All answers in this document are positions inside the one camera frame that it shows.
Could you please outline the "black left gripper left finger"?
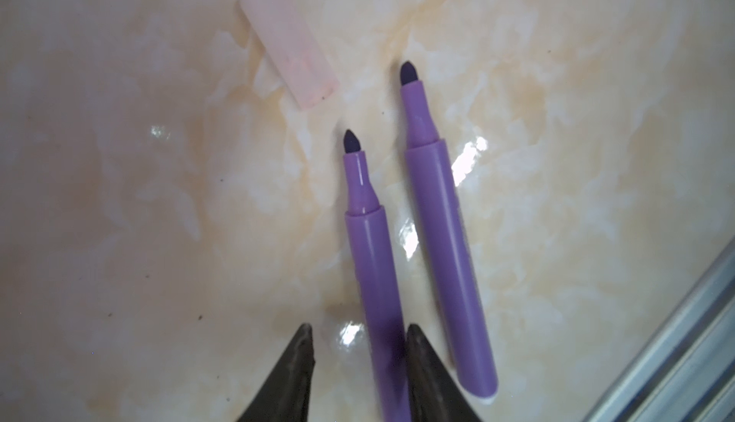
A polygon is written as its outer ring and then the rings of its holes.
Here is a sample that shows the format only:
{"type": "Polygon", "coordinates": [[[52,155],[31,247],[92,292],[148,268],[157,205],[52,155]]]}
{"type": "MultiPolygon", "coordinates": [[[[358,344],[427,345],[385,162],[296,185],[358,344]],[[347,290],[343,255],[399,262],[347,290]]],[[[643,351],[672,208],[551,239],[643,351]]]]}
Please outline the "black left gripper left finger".
{"type": "Polygon", "coordinates": [[[314,368],[312,326],[302,324],[237,422],[306,422],[314,368]]]}

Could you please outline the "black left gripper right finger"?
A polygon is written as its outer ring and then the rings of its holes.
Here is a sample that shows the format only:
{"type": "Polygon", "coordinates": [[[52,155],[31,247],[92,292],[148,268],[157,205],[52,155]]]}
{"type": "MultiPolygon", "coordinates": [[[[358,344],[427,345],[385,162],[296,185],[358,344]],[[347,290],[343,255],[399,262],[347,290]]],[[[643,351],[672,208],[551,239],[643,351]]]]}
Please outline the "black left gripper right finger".
{"type": "Polygon", "coordinates": [[[418,324],[406,336],[411,421],[480,422],[418,324]]]}

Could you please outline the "purple marker pen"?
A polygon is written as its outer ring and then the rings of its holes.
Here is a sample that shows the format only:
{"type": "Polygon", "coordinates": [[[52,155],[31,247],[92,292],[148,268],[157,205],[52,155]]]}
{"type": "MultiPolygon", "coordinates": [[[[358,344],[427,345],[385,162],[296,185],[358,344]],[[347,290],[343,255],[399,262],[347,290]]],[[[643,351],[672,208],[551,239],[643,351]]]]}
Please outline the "purple marker pen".
{"type": "Polygon", "coordinates": [[[434,124],[415,65],[404,62],[399,78],[407,169],[457,378],[465,391],[492,399],[498,393],[499,378],[448,146],[434,124]]]}
{"type": "Polygon", "coordinates": [[[385,421],[409,421],[406,329],[387,215],[371,184],[366,154],[351,130],[346,131],[343,144],[348,186],[346,230],[381,412],[385,421]]]}

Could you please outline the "translucent pen cap on table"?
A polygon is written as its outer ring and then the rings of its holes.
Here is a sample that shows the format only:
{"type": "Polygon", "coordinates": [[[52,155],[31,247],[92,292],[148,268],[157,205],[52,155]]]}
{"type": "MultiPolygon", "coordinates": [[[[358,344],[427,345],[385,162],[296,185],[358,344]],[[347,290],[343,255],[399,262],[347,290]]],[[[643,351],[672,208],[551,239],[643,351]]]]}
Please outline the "translucent pen cap on table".
{"type": "Polygon", "coordinates": [[[294,0],[239,4],[300,108],[310,109],[336,92],[339,81],[294,0]]]}

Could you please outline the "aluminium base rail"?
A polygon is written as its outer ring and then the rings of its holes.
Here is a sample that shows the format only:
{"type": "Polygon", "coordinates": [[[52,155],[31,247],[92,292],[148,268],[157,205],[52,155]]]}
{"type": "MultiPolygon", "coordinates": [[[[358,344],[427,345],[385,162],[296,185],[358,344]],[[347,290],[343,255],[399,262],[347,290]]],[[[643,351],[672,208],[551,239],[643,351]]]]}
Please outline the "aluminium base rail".
{"type": "Polygon", "coordinates": [[[734,243],[729,242],[587,421],[734,419],[734,243]]]}

